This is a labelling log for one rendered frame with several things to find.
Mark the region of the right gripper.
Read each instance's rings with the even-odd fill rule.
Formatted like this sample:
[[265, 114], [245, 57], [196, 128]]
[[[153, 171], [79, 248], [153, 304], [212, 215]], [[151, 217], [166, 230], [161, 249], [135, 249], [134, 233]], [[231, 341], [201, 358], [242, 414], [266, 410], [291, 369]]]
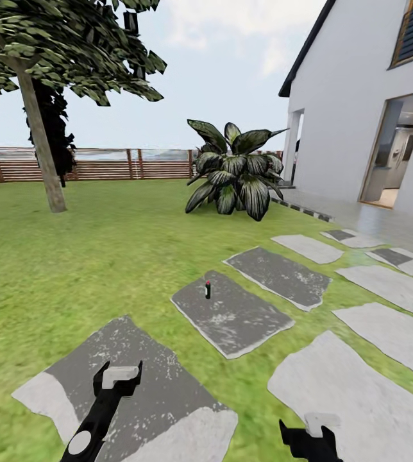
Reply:
[[289, 445], [294, 458], [306, 458], [314, 462], [316, 455], [323, 450], [337, 456], [334, 433], [328, 428], [323, 429], [323, 437], [313, 438], [304, 429], [287, 428], [279, 419], [284, 445]]

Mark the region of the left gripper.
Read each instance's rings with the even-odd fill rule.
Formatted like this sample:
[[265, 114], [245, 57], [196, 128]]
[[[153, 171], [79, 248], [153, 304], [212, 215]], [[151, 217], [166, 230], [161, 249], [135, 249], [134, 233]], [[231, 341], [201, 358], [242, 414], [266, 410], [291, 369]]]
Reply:
[[102, 388], [103, 381], [103, 372], [108, 368], [109, 361], [99, 369], [96, 374], [93, 382], [94, 395], [97, 399], [94, 401], [93, 405], [97, 404], [106, 404], [110, 406], [114, 412], [116, 412], [117, 406], [120, 403], [120, 399], [123, 396], [133, 396], [135, 386], [140, 384], [142, 372], [139, 371], [138, 376], [134, 379], [118, 381], [110, 389]]

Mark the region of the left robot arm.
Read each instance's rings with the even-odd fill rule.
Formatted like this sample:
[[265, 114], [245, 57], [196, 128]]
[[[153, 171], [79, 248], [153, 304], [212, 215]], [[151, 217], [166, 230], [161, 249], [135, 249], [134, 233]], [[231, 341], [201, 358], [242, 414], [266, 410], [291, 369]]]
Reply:
[[109, 361], [99, 369], [93, 382], [94, 395], [89, 416], [85, 418], [72, 436], [60, 462], [104, 462], [104, 440], [114, 412], [123, 396], [133, 396], [135, 386], [140, 384], [142, 372], [139, 366], [111, 366]]

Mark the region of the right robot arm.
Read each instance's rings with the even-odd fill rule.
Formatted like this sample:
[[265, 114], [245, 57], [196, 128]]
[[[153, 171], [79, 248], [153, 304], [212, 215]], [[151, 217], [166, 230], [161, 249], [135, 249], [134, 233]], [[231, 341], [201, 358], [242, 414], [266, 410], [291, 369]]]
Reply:
[[341, 462], [337, 458], [334, 433], [328, 426], [341, 426], [337, 413], [310, 412], [304, 414], [304, 429], [287, 428], [279, 419], [284, 445], [289, 445], [294, 458], [306, 458], [308, 462]]

